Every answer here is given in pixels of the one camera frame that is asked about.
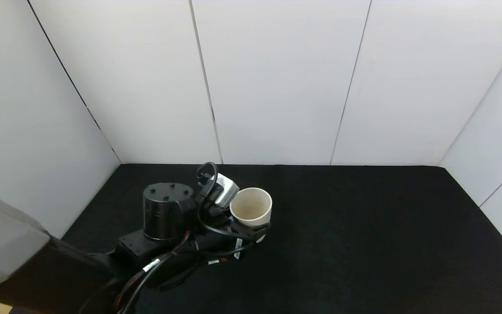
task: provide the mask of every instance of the black cylindrical motor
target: black cylindrical motor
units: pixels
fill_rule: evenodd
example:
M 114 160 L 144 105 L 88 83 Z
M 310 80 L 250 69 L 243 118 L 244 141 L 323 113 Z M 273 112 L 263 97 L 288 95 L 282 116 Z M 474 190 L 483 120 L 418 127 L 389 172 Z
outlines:
M 181 183 L 156 183 L 143 192 L 145 237 L 153 241 L 179 239 L 191 227 L 196 206 L 193 189 Z

